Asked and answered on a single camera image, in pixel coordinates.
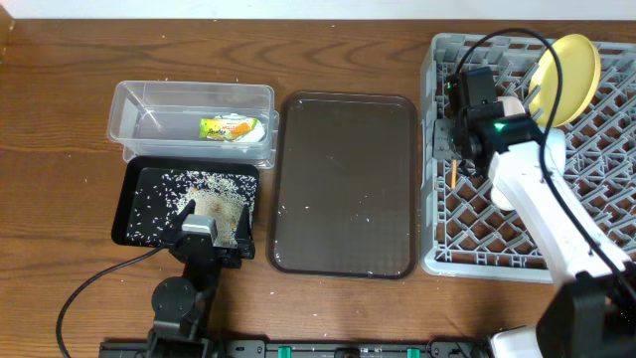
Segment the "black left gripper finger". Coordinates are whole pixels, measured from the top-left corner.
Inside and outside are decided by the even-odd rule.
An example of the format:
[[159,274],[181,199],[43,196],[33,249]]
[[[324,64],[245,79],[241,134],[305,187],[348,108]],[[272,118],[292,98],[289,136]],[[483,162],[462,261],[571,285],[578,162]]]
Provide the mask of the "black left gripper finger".
[[243,205],[238,219],[235,233],[237,248],[243,259],[252,260],[255,256],[255,246],[251,233],[250,211],[248,205]]
[[188,230],[184,228],[187,219],[190,215],[193,215],[196,208],[195,200],[190,200],[183,210],[171,221],[171,243],[179,243],[188,233]]

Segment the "wooden chopstick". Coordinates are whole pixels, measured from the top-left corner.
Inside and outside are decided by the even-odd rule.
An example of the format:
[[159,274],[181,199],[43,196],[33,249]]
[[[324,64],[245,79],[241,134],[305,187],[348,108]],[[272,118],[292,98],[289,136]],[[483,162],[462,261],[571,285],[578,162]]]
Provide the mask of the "wooden chopstick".
[[450,181],[450,187],[451,189],[455,189],[456,188],[456,181],[457,181],[457,160],[453,159],[451,161],[451,181]]

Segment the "white rice pile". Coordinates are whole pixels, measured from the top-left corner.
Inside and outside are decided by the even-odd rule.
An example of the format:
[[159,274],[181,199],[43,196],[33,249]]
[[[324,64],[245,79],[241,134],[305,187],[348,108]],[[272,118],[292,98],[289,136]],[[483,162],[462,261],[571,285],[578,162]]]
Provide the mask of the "white rice pile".
[[196,215],[217,222],[217,247],[233,246],[243,205],[254,209],[257,178],[251,175],[146,168],[133,190],[124,216],[121,242],[126,246],[156,247],[162,231],[195,200]]

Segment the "white bowl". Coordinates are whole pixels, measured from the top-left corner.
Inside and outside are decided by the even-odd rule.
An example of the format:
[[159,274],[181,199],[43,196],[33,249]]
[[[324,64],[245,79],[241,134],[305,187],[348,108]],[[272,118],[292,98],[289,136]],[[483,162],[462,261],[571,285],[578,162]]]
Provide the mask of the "white bowl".
[[491,200],[502,211],[515,211],[518,189],[517,177],[514,175],[496,175],[492,182]]

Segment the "light blue bowl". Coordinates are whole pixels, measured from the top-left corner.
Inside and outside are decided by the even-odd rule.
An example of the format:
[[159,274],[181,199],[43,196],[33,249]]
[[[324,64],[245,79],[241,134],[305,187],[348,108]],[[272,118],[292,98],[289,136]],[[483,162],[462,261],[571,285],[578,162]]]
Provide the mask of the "light blue bowl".
[[526,113],[523,103],[515,96],[499,96],[498,101],[503,106],[505,116]]

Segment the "green snack wrapper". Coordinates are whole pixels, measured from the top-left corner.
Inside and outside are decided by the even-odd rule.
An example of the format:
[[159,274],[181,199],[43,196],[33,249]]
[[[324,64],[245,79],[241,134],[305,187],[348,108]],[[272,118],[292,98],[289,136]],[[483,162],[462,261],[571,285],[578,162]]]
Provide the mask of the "green snack wrapper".
[[251,134],[257,127],[258,120],[245,118],[201,118],[199,137],[214,141],[238,141]]

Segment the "yellow plate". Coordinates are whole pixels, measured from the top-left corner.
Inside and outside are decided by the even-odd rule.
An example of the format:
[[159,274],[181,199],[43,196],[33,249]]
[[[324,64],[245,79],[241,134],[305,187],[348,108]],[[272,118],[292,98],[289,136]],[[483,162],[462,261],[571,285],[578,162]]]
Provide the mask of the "yellow plate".
[[[565,125],[579,117],[591,102],[601,74],[600,55],[596,47],[580,34],[564,36],[553,43],[562,69],[562,89],[552,127]],[[552,54],[546,51],[531,77],[528,104],[539,126],[546,126],[557,93],[557,68]]]

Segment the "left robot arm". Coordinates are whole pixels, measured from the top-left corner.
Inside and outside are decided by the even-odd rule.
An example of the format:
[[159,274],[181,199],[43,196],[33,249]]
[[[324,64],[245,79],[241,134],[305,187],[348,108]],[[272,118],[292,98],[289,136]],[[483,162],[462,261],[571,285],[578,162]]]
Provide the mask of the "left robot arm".
[[148,358],[225,357],[226,344],[208,333],[208,321],[223,269],[238,269],[239,248],[217,247],[212,217],[195,213],[191,200],[164,229],[161,240],[184,265],[181,275],[164,279],[154,289],[153,327],[144,355]]

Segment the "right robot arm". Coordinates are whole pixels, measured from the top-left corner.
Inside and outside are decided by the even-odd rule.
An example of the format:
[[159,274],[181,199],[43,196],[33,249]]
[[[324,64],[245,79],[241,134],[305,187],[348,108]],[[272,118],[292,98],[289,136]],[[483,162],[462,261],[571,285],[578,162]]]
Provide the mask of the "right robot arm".
[[[492,198],[514,211],[544,257],[556,297],[534,326],[492,336],[494,357],[631,357],[635,309],[629,293],[635,267],[593,223],[561,177],[539,127],[512,142],[516,124],[485,128],[495,145],[487,161]],[[285,133],[268,253],[282,271],[399,278],[416,256],[414,172],[400,158],[374,165],[359,146],[320,141],[316,131]]]

